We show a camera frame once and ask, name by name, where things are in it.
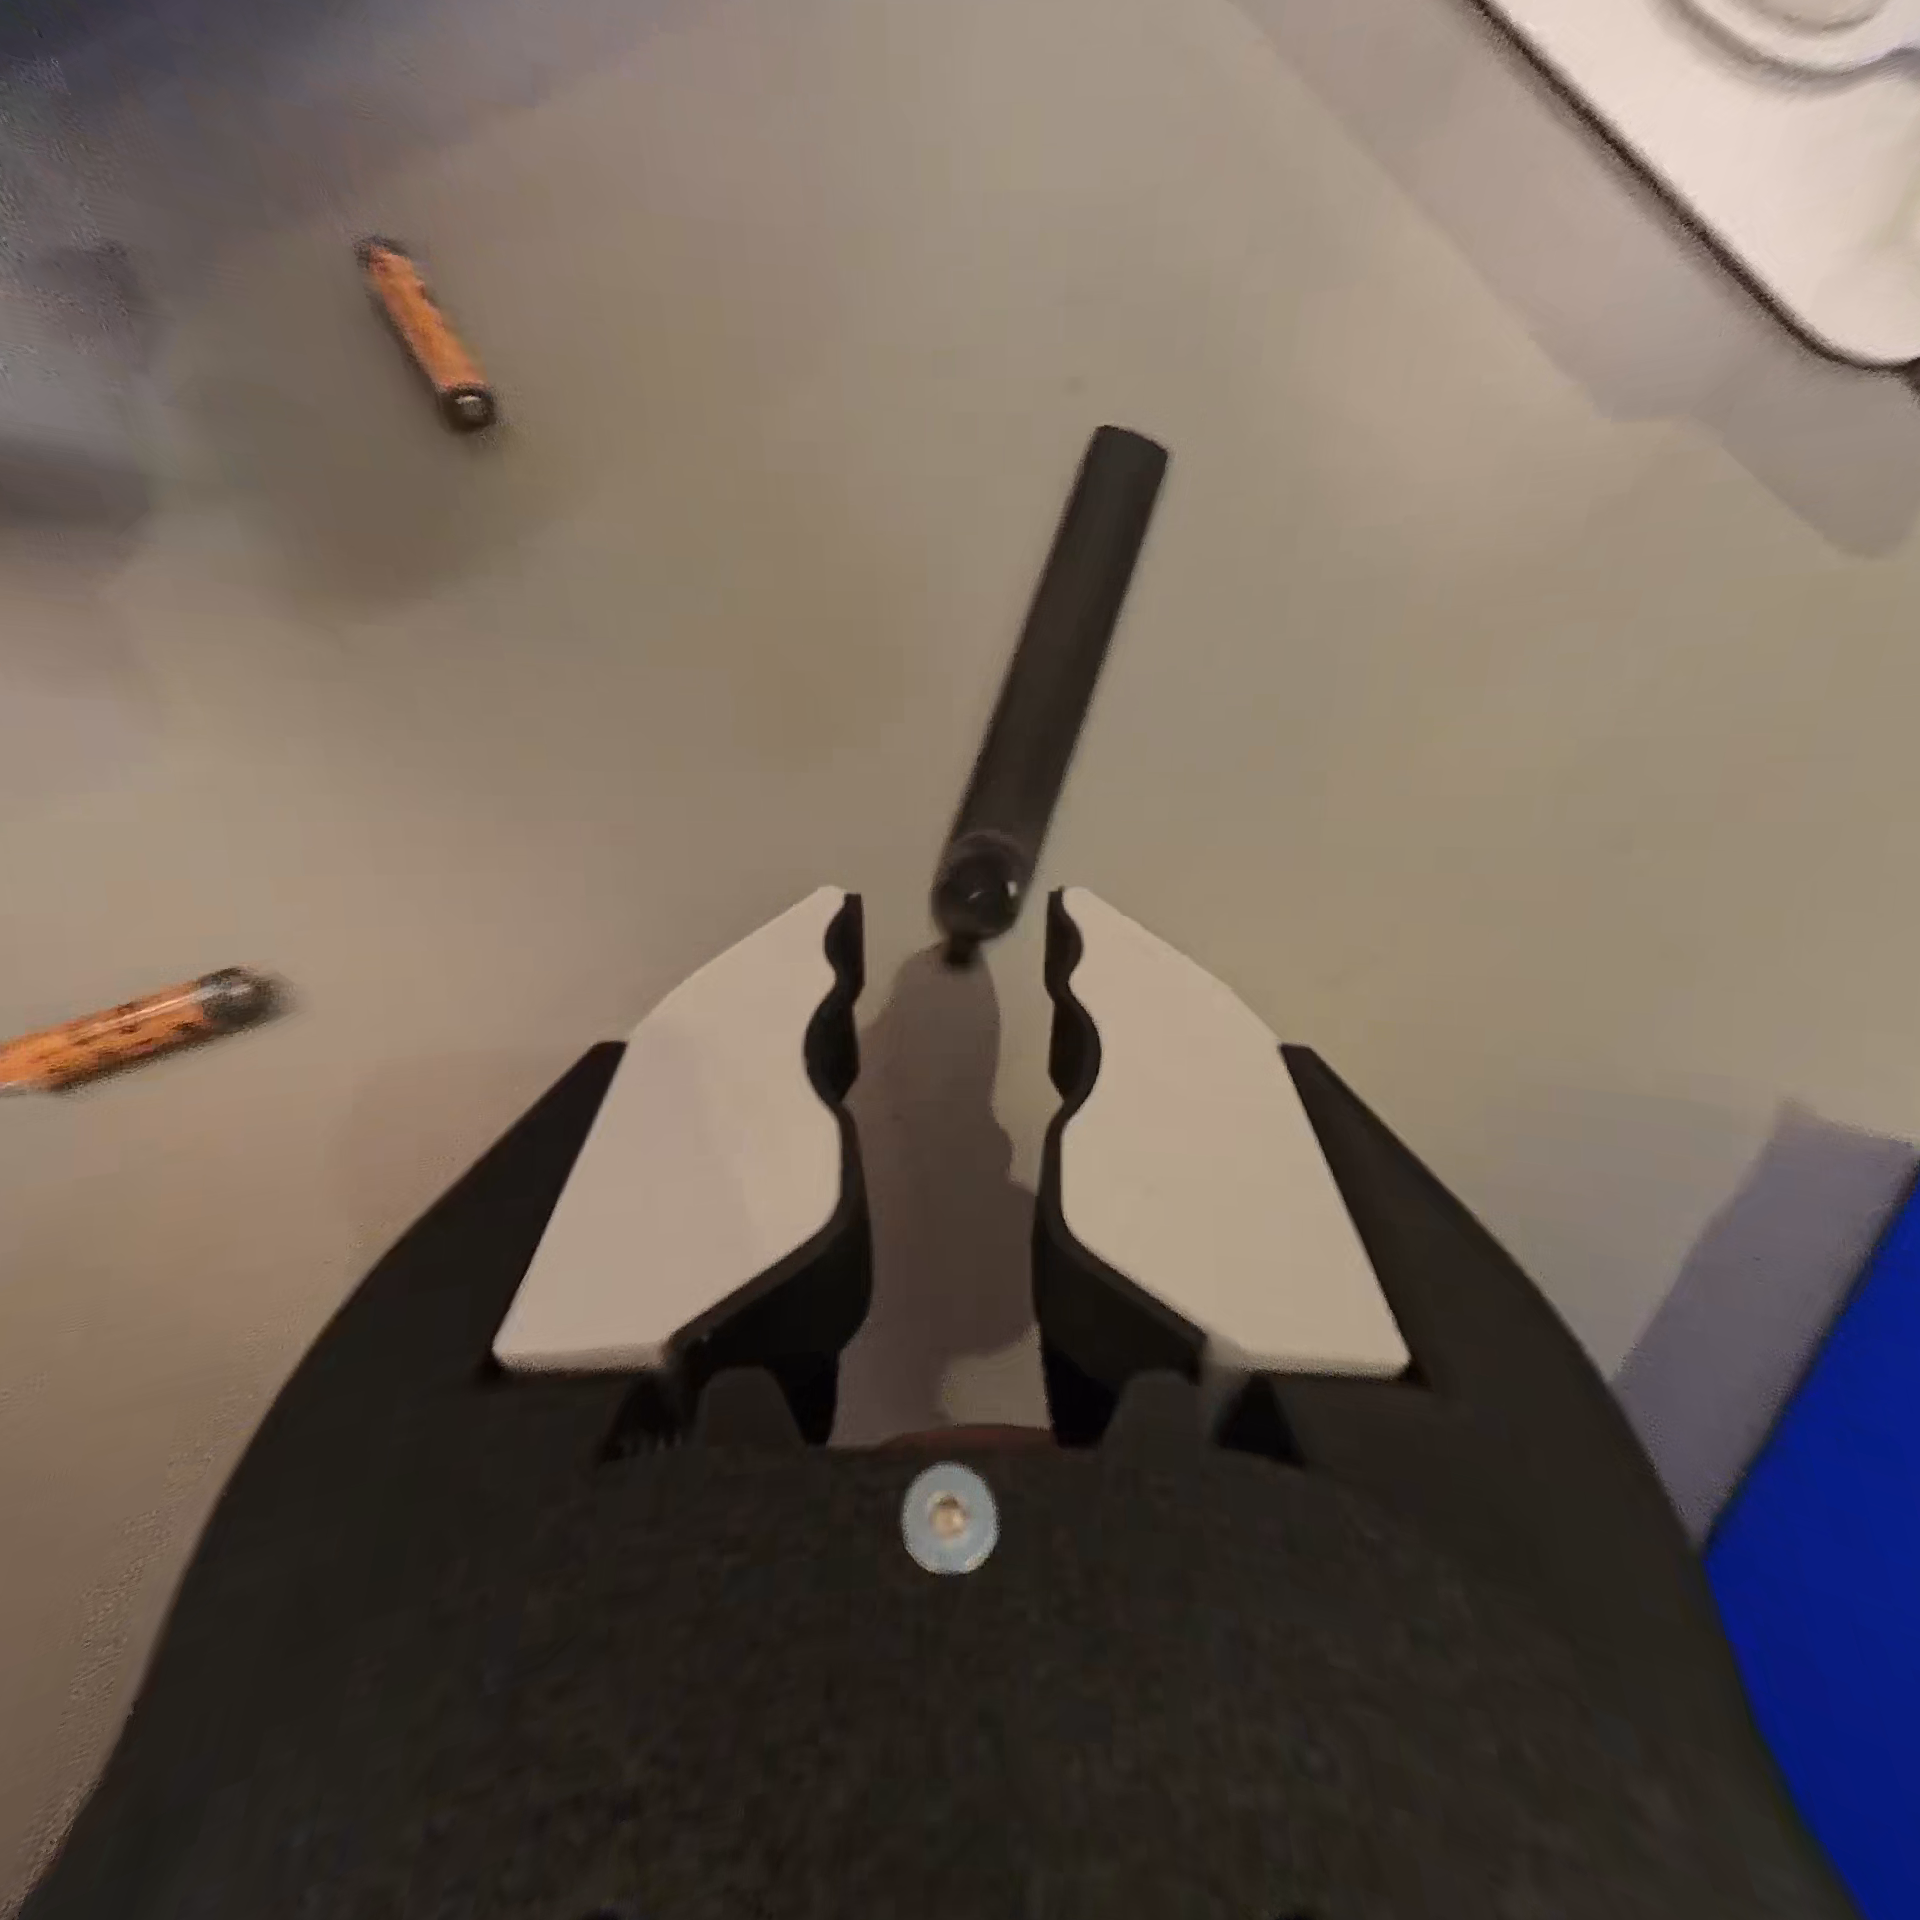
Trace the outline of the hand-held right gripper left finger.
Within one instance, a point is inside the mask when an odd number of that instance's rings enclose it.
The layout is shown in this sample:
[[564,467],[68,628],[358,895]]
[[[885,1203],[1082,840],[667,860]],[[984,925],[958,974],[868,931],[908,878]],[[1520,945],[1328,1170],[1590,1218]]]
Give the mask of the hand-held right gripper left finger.
[[825,1447],[875,1295],[864,898],[821,885],[630,1033],[494,1340],[512,1381],[621,1378],[682,1430],[765,1375]]

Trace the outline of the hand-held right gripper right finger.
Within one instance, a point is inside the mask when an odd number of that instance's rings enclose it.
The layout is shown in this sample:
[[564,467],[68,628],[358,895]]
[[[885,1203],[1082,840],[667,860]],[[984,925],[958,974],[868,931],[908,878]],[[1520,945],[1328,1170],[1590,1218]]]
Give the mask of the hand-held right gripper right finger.
[[1095,1447],[1145,1375],[1220,1417],[1255,1381],[1415,1361],[1278,1033],[1087,885],[1047,903],[1048,1084],[1032,1297],[1042,1398]]

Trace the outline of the black remote control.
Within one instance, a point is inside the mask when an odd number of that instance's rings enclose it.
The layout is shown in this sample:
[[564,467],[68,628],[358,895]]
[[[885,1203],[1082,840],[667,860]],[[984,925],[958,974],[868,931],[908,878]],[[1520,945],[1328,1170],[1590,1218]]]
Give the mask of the black remote control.
[[955,968],[1021,921],[1165,467],[1165,445],[1118,424],[1082,453],[928,885]]

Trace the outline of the orange battery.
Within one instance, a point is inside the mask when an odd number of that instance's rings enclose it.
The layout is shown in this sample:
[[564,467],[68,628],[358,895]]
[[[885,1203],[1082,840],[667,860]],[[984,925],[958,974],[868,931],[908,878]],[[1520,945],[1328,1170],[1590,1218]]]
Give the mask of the orange battery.
[[218,968],[2,1044],[2,1094],[37,1098],[250,1033],[282,1008],[282,984]]
[[362,237],[355,260],[374,308],[455,434],[497,425],[500,404],[467,338],[447,317],[412,253],[388,237]]

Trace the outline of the blue bin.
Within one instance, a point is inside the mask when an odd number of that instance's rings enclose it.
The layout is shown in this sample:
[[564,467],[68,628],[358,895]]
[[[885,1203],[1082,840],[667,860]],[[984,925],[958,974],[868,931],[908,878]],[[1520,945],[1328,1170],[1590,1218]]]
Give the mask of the blue bin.
[[1864,1917],[1918,1915],[1918,1191],[1724,1508],[1742,1691]]

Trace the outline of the grey desk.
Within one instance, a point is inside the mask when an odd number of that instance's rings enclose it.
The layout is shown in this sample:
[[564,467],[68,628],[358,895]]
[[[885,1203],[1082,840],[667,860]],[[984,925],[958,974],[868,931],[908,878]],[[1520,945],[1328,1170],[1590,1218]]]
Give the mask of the grey desk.
[[[355,245],[494,385],[455,434]],[[868,903],[842,1433],[1038,1410],[1041,914],[925,893],[1091,428],[1170,454],[1042,850],[1604,1375],[1918,1140],[1918,393],[1472,4],[7,4],[2,1915],[348,1288],[594,1040]]]

